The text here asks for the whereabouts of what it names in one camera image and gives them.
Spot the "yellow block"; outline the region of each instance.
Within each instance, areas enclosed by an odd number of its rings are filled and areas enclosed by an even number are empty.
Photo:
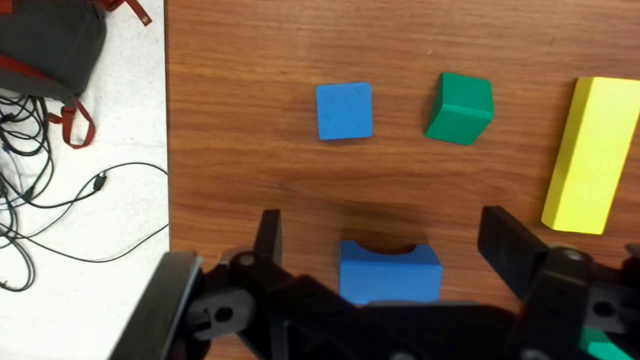
[[[603,233],[640,117],[640,80],[580,77],[542,221]]]

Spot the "blue block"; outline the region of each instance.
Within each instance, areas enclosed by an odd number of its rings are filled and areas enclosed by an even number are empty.
[[[322,84],[316,88],[321,140],[356,140],[374,135],[373,85]]]
[[[374,253],[340,242],[340,296],[353,304],[441,299],[442,264],[425,244],[410,253]]]

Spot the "black bag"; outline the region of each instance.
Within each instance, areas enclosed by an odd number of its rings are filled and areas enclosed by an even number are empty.
[[[107,38],[105,11],[125,0],[0,0],[0,88],[61,99],[63,138],[73,147],[94,140],[96,126],[79,99],[86,89]],[[144,24],[149,13],[129,0]],[[85,142],[73,144],[81,111],[88,122]]]

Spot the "red strap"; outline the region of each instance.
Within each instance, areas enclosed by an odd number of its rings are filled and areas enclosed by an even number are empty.
[[[25,77],[39,77],[39,80],[49,80],[44,74],[41,74],[36,68],[29,66],[29,63],[23,63],[23,62],[17,62],[9,56],[3,56],[0,54],[0,68],[4,69],[11,69],[11,71],[17,71]]]
[[[117,9],[127,1],[137,11],[137,15],[144,25],[152,24],[152,17],[149,15],[149,11],[138,0],[96,0],[96,1],[102,3],[108,11]]]
[[[0,54],[0,68],[4,69],[11,69],[11,71],[17,71],[25,77],[39,77],[39,80],[44,80],[44,81],[51,81],[51,77],[47,77],[44,74],[41,74],[39,69],[35,69],[33,66],[29,63],[23,63],[23,62],[17,62],[9,56],[3,56]],[[86,130],[86,135],[85,135],[85,142],[81,144],[73,144],[73,130],[74,130],[74,119],[77,119],[77,111],[81,109],[81,113],[85,116],[85,119],[88,122],[88,130]],[[96,124],[94,124],[94,117],[88,113],[88,109],[83,106],[83,102],[74,102],[74,104],[66,104],[63,108],[63,116],[55,116],[51,113],[49,116],[51,122],[55,124],[63,124],[63,138],[69,146],[73,147],[86,147],[88,144],[92,144],[92,140],[96,138]]]
[[[0,0],[0,15],[14,11],[14,0]]]
[[[88,128],[86,128],[85,140],[81,144],[74,144],[73,131],[74,131],[74,119],[77,119],[79,109],[81,109],[83,117],[88,122]],[[88,113],[88,109],[83,106],[83,102],[64,106],[63,116],[51,113],[49,119],[55,124],[63,124],[63,140],[73,147],[86,147],[96,138],[94,117]]]

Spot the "wood grain surface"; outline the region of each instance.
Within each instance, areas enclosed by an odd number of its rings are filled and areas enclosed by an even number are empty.
[[[169,1],[172,247],[212,266],[285,211],[285,266],[337,287],[339,240],[428,242],[446,299],[519,308],[476,251],[480,208],[621,264],[640,237],[640,134],[604,235],[542,203],[578,75],[640,77],[638,0]],[[497,119],[465,147],[422,135],[439,74],[491,77]],[[321,142],[315,88],[374,85],[374,138]],[[220,339],[210,358],[252,358]]]

